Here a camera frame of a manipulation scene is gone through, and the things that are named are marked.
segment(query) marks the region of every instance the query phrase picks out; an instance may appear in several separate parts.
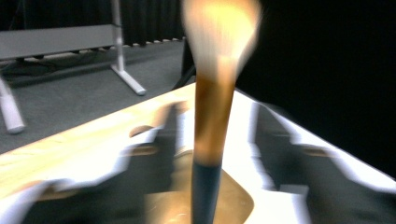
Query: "gray carpet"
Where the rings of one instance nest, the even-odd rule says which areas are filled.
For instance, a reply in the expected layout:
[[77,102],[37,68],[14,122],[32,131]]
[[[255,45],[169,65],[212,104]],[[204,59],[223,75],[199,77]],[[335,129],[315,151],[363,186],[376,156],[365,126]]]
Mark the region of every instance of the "gray carpet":
[[[22,133],[10,135],[3,119],[0,119],[0,152],[170,91],[180,78],[183,46],[183,41],[172,41],[143,48],[124,48],[126,70],[147,89],[144,96],[136,95],[109,68],[116,58],[113,49],[39,61],[46,65],[57,64],[57,68],[64,67],[57,71],[50,71],[51,68],[46,66],[25,66],[20,70],[17,67],[5,71],[4,77],[13,86],[12,91],[27,127]],[[27,77],[18,75],[19,72],[31,74]]]

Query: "metal stand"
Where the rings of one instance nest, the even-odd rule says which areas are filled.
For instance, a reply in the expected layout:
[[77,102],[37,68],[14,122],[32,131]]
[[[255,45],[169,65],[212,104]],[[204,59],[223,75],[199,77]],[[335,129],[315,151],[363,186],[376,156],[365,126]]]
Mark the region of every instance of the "metal stand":
[[146,90],[136,81],[131,75],[125,71],[125,61],[123,57],[123,39],[122,39],[122,25],[120,18],[120,0],[112,0],[113,9],[113,38],[114,46],[117,50],[117,63],[111,65],[111,68],[128,86],[130,86],[138,95],[146,94]]
[[12,95],[8,84],[3,80],[0,71],[0,107],[3,113],[4,122],[9,133],[20,133],[24,130],[24,123],[20,110]]

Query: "wooden table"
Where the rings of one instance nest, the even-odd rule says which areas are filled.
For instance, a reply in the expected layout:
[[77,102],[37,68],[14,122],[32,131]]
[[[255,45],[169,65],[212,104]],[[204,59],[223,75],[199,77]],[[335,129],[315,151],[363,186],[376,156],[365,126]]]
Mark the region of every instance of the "wooden table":
[[161,125],[166,105],[183,102],[182,110],[192,109],[194,93],[191,84],[0,155],[0,200],[48,179],[76,157],[119,146],[136,127]]

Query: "gray panel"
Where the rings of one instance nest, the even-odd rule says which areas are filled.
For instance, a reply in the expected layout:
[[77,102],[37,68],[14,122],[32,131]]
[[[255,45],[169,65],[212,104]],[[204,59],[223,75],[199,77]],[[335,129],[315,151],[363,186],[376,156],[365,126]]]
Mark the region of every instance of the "gray panel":
[[113,45],[112,25],[0,32],[0,60]]

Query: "brush bristles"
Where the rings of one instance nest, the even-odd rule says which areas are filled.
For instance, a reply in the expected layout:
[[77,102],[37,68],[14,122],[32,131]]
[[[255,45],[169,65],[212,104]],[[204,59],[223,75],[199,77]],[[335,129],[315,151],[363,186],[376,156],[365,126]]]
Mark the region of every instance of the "brush bristles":
[[218,59],[234,61],[236,78],[256,42],[262,8],[256,0],[185,0],[184,26],[197,71],[219,79]]

